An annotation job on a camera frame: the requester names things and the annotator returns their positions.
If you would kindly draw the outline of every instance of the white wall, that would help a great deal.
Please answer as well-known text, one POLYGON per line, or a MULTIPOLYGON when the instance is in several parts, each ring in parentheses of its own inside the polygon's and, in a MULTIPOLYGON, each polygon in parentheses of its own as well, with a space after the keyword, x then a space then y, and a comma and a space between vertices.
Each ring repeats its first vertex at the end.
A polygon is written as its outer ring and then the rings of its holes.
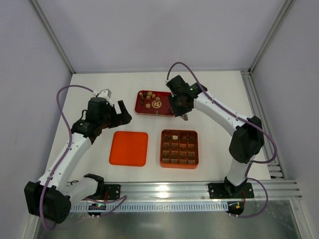
POLYGON ((21 238, 23 189, 44 172, 71 75, 26 0, 0 1, 1 238, 21 238))
POLYGON ((319 225, 319 1, 296 1, 255 72, 285 173, 319 225))
POLYGON ((76 72, 249 68, 284 0, 38 0, 76 72))

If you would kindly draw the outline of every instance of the tabletop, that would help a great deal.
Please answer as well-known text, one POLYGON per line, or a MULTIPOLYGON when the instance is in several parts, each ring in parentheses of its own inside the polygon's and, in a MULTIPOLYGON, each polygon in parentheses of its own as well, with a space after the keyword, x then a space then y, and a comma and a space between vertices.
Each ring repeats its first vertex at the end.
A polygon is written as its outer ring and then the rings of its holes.
MULTIPOLYGON (((172 72, 171 77, 180 74, 190 85, 195 81, 188 72, 172 72)), ((221 102, 248 117, 252 116, 248 97, 239 71, 195 72, 202 85, 221 102)), ((135 103, 140 90, 169 92, 165 85, 165 72, 144 73, 101 73, 75 74, 71 85, 83 85, 92 90, 110 89, 112 102, 119 113, 117 101, 123 100, 132 121, 112 129, 104 129, 91 148, 83 155, 70 176, 70 180, 80 180, 92 173, 104 177, 109 182, 159 182, 159 181, 221 181, 227 175, 232 157, 228 151, 230 135, 207 115, 192 110, 188 121, 181 118, 139 115, 135 113, 135 103), (196 169, 173 169, 160 166, 160 135, 163 129, 194 130, 198 133, 199 164, 196 169), (148 151, 143 167, 117 166, 109 163, 113 135, 117 131, 146 132, 148 151)), ((63 111, 70 125, 81 117, 87 109, 92 94, 80 88, 69 88, 63 111)), ((68 132, 60 119, 47 168, 54 162, 64 144, 68 132)), ((263 151, 255 160, 265 161, 263 151)), ((270 179, 266 164, 254 164, 249 177, 259 180, 270 179)))

